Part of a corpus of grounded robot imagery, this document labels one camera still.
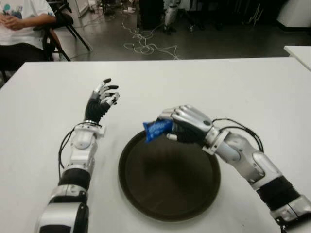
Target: white desk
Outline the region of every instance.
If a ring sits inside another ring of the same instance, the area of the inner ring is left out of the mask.
[[[284,49],[311,71],[311,46],[285,46]]]
[[[294,58],[31,63],[0,90],[1,232],[32,232],[58,182],[60,142],[83,120],[90,92],[108,77],[120,85],[121,97],[101,121],[107,130],[89,189],[90,233],[279,232],[259,196],[220,159],[218,196],[194,219],[163,223],[129,204],[118,184],[124,146],[143,121],[184,103],[253,129],[271,160],[311,198],[311,73]],[[68,155],[69,147],[63,161]]]

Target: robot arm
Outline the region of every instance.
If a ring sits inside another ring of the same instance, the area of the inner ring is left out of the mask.
[[[71,142],[70,159],[64,167],[58,186],[52,192],[48,206],[37,222],[35,233],[87,232],[87,191],[95,164],[96,140],[104,135],[99,121],[120,96],[117,92],[107,92],[118,88],[106,86],[110,81],[111,79],[104,80],[92,92],[84,122],[70,132],[75,133]]]
[[[164,110],[159,119],[174,121],[167,137],[186,143],[202,143],[203,150],[219,155],[243,176],[267,204],[270,214],[284,232],[311,230],[311,202],[300,195],[263,153],[246,138],[219,129],[203,113],[190,105]]]

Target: blue plastic wrapper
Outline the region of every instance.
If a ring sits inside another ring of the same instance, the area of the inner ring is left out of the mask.
[[[146,141],[150,142],[163,133],[169,133],[173,128],[173,121],[161,120],[156,122],[143,123],[146,132]]]

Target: round tray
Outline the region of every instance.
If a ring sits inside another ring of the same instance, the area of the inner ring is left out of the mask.
[[[144,131],[124,148],[119,180],[128,200],[149,217],[182,221],[214,201],[220,185],[217,158],[197,144],[182,144],[164,135],[145,143]]]

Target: concrete floor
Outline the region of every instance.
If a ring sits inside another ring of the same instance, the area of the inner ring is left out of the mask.
[[[134,43],[139,46],[138,39],[122,27],[135,29],[136,15],[125,18],[121,10],[117,10],[114,18],[100,16],[91,12],[82,18],[73,14],[74,26],[77,31],[94,48],[94,51],[73,58],[73,61],[127,61],[127,60],[166,60],[172,56],[155,51],[152,55],[134,53],[123,47],[124,43]],[[162,28],[155,31],[154,37],[148,43],[158,47],[177,45],[176,54],[180,59],[213,59],[213,58],[249,58],[249,57],[285,57],[288,54],[283,50],[285,45],[311,45],[311,35],[306,32],[284,32],[277,26],[257,25],[225,26],[222,31],[217,31],[211,23],[206,24],[206,29],[189,32],[190,24],[184,18],[178,18],[175,24],[177,32],[165,35]],[[62,46],[69,57],[87,52],[79,40],[75,40],[67,29],[58,29]]]

